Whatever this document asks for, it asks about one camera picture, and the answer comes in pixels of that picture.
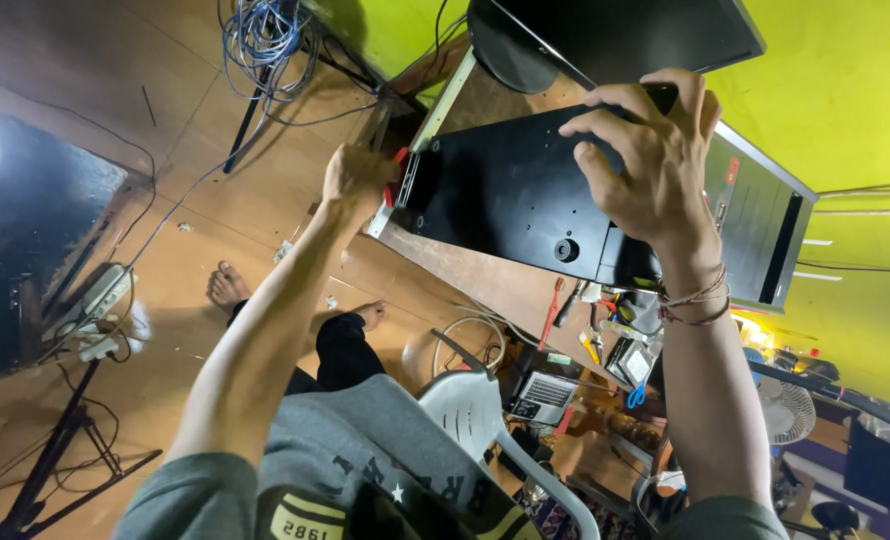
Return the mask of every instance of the tripod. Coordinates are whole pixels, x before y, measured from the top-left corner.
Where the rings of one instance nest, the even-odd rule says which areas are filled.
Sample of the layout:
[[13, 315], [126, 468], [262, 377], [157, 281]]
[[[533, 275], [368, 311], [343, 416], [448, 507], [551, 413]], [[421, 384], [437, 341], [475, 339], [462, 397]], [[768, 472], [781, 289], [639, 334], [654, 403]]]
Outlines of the tripod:
[[[71, 514], [95, 497], [102, 495], [105, 490], [118, 484], [151, 460], [162, 455], [161, 449], [154, 449], [139, 460], [138, 463], [124, 470], [118, 461], [112, 458], [111, 448], [96, 428], [95, 420], [88, 415], [87, 407], [84, 404], [80, 404], [82, 396], [85, 394], [85, 388], [88, 387], [92, 376], [99, 369], [101, 362], [102, 359], [97, 358], [89, 363], [81, 382], [79, 382], [78, 387], [71, 394], [68, 405], [66, 405], [62, 416], [58, 419], [58, 423], [55, 424], [55, 429], [52, 430], [51, 436], [48, 437], [48, 441], [44, 444], [42, 453], [35, 461], [35, 466], [32, 467], [28, 478], [25, 479], [24, 485], [21, 486], [18, 497], [15, 497], [15, 502], [12, 503], [11, 509], [8, 510], [8, 515], [0, 523], [0, 540], [25, 540], [42, 533], [45, 529], [58, 522], [58, 520]], [[48, 483], [49, 477], [55, 472], [58, 460], [61, 460], [62, 455], [65, 454], [79, 430], [84, 431], [89, 437], [91, 444], [98, 450], [98, 454], [105, 462], [105, 465], [108, 466], [112, 475], [102, 485], [90, 490], [64, 508], [42, 521], [35, 521], [45, 508], [45, 501], [36, 499], [38, 499], [42, 489], [45, 488], [45, 484]]]

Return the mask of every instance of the wooden desk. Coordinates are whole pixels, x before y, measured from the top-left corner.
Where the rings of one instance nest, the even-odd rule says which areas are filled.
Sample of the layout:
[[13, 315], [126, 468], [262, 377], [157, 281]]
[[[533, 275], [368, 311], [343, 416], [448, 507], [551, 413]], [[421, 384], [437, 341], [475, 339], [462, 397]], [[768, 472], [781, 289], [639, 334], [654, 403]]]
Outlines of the wooden desk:
[[[436, 134], [473, 128], [561, 109], [581, 102], [585, 91], [564, 75], [542, 94], [524, 95], [501, 85], [475, 62], [471, 49], [439, 94], [425, 124], [411, 145], [422, 149]], [[368, 234], [406, 259], [425, 268], [452, 287], [507, 318], [523, 331], [538, 337], [548, 314], [556, 280], [554, 272], [496, 256], [443, 244], [409, 233], [390, 221], [391, 211], [383, 207], [369, 227]], [[565, 290], [559, 307], [575, 287], [576, 280], [565, 276]], [[591, 307], [578, 302], [563, 327], [551, 329], [549, 347], [580, 362], [595, 374], [616, 381], [601, 365], [596, 365], [578, 336], [588, 329]], [[602, 345], [611, 351], [618, 336], [604, 334]]]

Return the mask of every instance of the foot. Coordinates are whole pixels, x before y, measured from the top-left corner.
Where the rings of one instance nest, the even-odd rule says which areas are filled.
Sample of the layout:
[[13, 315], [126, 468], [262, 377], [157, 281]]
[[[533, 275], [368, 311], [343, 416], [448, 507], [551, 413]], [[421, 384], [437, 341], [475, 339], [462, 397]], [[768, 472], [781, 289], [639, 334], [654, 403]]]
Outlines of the foot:
[[220, 262], [218, 269], [211, 272], [207, 294], [213, 304], [229, 315], [235, 311], [235, 306], [239, 302], [248, 300], [252, 296], [246, 281], [227, 260]]
[[371, 332], [385, 319], [385, 300], [366, 303], [352, 311], [352, 313], [361, 315], [361, 318], [365, 320], [365, 325], [362, 326], [362, 329], [366, 332]]

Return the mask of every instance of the forearm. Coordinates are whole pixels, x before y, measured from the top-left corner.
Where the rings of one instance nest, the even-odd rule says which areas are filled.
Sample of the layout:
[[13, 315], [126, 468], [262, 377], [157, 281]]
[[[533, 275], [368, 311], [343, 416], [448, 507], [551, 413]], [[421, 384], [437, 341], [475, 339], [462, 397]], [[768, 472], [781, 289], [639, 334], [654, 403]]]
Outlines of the forearm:
[[165, 461], [229, 452], [258, 465], [307, 339], [328, 268], [355, 234], [348, 212], [323, 204], [261, 283], [195, 379]]
[[[715, 281], [719, 258], [666, 257], [667, 293], [683, 298]], [[724, 286], [709, 296], [724, 295]], [[689, 321], [721, 313], [725, 297], [673, 308]], [[685, 472], [692, 503], [721, 495], [771, 506], [769, 441], [758, 394], [727, 314], [709, 325], [666, 321], [665, 371], [668, 428]]]

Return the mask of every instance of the chair backrest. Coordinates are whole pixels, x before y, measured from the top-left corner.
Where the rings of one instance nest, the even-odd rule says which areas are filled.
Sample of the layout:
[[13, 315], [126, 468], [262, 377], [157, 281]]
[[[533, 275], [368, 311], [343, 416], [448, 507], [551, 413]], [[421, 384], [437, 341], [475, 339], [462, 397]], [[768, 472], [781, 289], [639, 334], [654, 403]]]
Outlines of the chair backrest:
[[458, 353], [471, 369], [449, 371], [433, 378], [419, 394], [418, 403], [422, 409], [482, 466], [485, 466], [483, 454], [492, 442], [498, 441], [511, 460], [568, 510], [577, 522], [581, 540], [600, 540], [599, 525], [584, 502], [558, 478], [542, 469], [511, 438], [505, 427], [499, 381], [495, 374], [437, 328], [432, 333]]

